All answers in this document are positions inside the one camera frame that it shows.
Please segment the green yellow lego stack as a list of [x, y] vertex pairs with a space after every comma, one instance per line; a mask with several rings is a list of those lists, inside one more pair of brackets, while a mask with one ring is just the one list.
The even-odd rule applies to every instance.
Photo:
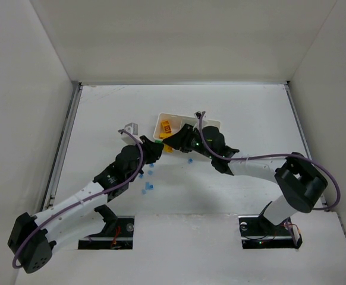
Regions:
[[172, 147], [168, 146], [168, 145], [165, 145], [164, 146], [164, 151], [166, 151], [167, 153], [172, 153], [173, 152], [173, 149]]

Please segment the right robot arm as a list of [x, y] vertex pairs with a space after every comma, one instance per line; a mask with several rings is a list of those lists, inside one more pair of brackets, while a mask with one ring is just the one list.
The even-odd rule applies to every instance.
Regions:
[[252, 160], [238, 149], [227, 146], [224, 135], [215, 126], [206, 126], [199, 131], [185, 124], [162, 142], [174, 150], [195, 151], [210, 158], [212, 166], [220, 173], [277, 184], [282, 195], [271, 201], [257, 218], [264, 229], [280, 225], [297, 212], [310, 213], [328, 185], [324, 176], [310, 162], [304, 161], [300, 153], [278, 160]]

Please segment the yellow curved lego brick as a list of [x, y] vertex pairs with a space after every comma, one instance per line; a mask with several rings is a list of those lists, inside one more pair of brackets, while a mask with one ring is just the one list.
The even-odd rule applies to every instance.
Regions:
[[171, 134], [172, 133], [172, 128], [169, 120], [162, 120], [161, 121], [161, 133], [164, 134]]

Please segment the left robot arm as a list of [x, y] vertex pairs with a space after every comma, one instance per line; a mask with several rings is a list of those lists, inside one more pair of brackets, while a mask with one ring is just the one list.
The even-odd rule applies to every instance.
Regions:
[[8, 239], [13, 268], [34, 273], [70, 242], [114, 228], [117, 216], [108, 202], [123, 194], [163, 151], [163, 144], [145, 136], [131, 140], [134, 143], [123, 147], [114, 162], [83, 189], [44, 211], [16, 218]]

